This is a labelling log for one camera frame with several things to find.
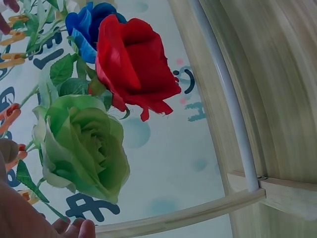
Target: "teal dot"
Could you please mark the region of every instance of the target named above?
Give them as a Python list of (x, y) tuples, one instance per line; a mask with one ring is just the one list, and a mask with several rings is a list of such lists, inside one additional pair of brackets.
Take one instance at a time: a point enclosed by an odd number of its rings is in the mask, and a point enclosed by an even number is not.
[(173, 198), (159, 197), (150, 202), (147, 214), (150, 217), (164, 215), (179, 210), (177, 202)]
[(146, 12), (149, 9), (149, 5), (145, 2), (139, 1), (134, 4), (134, 10), (137, 13), (143, 13)]
[(208, 165), (208, 161), (206, 159), (197, 159), (192, 163), (192, 168), (196, 172), (203, 171)]
[(150, 139), (151, 129), (147, 122), (140, 118), (127, 119), (122, 123), (123, 126), (123, 147), (131, 149), (144, 146)]

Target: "pink dot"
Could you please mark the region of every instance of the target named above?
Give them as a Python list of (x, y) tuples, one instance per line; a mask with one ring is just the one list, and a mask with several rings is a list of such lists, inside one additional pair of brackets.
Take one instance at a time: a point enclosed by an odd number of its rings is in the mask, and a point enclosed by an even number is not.
[(181, 98), (181, 99), (179, 100), (179, 102), (180, 102), (181, 104), (186, 104), (186, 98)]
[(184, 60), (178, 59), (176, 62), (177, 62), (178, 65), (182, 65), (184, 63)]

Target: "leaf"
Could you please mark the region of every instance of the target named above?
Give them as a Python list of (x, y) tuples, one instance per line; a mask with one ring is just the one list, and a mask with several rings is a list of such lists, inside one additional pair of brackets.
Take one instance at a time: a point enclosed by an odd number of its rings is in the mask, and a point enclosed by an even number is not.
[(53, 7), (55, 7), (57, 10), (59, 10), (59, 9), (58, 9), (58, 4), (57, 4), (57, 1), (56, 1), (56, 0), (48, 0), (48, 2), (49, 2)]
[(98, 98), (104, 103), (107, 111), (109, 111), (112, 106), (112, 93), (109, 90), (105, 90)]
[(59, 211), (57, 211), (55, 208), (53, 208), (52, 206), (50, 206), (49, 204), (47, 204), (46, 202), (44, 202), (45, 205), (47, 205), (51, 210), (52, 212), (54, 212), (57, 216), (59, 216), (60, 218), (63, 219), (63, 221), (65, 222), (68, 222), (67, 218), (61, 214)]
[(38, 32), (39, 28), (39, 20), (36, 15), (31, 13), (26, 13), (26, 16), (29, 18), (29, 20), (26, 21), (25, 25), (31, 32)]
[(38, 21), (39, 21), (39, 26), (38, 26), (37, 32), (39, 32), (43, 28), (49, 12), (47, 12), (47, 13), (45, 12), (42, 0), (38, 0), (37, 2), (38, 2), (37, 17), (38, 17)]
[(94, 69), (89, 68), (89, 66), (86, 67), (86, 72), (88, 74), (88, 77), (93, 80), (93, 78), (97, 77), (97, 73)]
[(16, 169), (16, 178), (32, 190), (41, 201), (47, 203), (49, 202), (42, 192), (36, 187), (35, 183), (33, 183), (28, 168), (23, 160), (19, 160), (18, 167)]
[(92, 93), (92, 95), (101, 96), (106, 90), (107, 88), (102, 83), (100, 83), (97, 76), (92, 78), (89, 85), (89, 91)]
[(84, 60), (79, 57), (76, 63), (76, 70), (79, 78), (86, 79), (87, 78), (87, 72), (86, 72), (86, 63)]
[(128, 118), (128, 116), (130, 116), (130, 110), (128, 109), (128, 107), (126, 107), (125, 108), (125, 115), (124, 115), (124, 117), (123, 118), (121, 118), (120, 120), (123, 120), (123, 119), (126, 119), (126, 118)]
[(50, 6), (49, 13), (46, 18), (46, 23), (52, 23), (55, 20), (55, 9), (54, 7)]
[(31, 0), (24, 0), (23, 6), (27, 12), (30, 12), (31, 11)]
[(36, 38), (37, 38), (36, 32), (32, 32), (30, 40), (29, 40), (29, 43), (28, 43), (28, 46), (26, 47), (26, 52), (27, 53), (30, 53), (30, 52), (36, 50), (36, 45), (35, 45)]
[(50, 107), (58, 98), (58, 91), (49, 78), (47, 80), (39, 80), (39, 93), (41, 106), (46, 108)]
[(70, 45), (73, 48), (74, 52), (79, 53), (79, 49), (76, 45), (75, 38), (73, 36), (68, 36), (67, 39), (70, 41)]
[(87, 95), (89, 81), (82, 78), (69, 78), (59, 88), (59, 96)]
[(70, 54), (65, 55), (63, 58), (56, 61), (50, 70), (50, 77), (54, 86), (57, 86), (73, 74), (74, 63)]
[(24, 27), (25, 27), (25, 25), (24, 25), (23, 21), (17, 20), (16, 22), (14, 22), (11, 29), (14, 30), (14, 29), (19, 29), (19, 28), (24, 28)]

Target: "blue rose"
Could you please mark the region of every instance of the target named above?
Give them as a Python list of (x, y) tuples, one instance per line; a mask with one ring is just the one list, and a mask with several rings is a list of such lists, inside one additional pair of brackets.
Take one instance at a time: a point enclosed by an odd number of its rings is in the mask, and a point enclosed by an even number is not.
[(95, 63), (99, 26), (101, 21), (111, 14), (115, 14), (120, 23), (127, 23), (124, 16), (117, 13), (114, 6), (107, 2), (95, 7), (93, 2), (89, 2), (78, 14), (71, 12), (66, 16), (68, 34), (75, 39), (79, 54), (85, 62)]

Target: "green rose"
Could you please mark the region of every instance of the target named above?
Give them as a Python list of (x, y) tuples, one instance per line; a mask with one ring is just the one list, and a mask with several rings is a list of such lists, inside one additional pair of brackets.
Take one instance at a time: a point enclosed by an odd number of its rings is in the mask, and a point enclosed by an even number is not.
[(47, 182), (116, 203), (130, 168), (123, 128), (103, 103), (90, 95), (67, 95), (33, 112), (38, 119), (33, 141)]

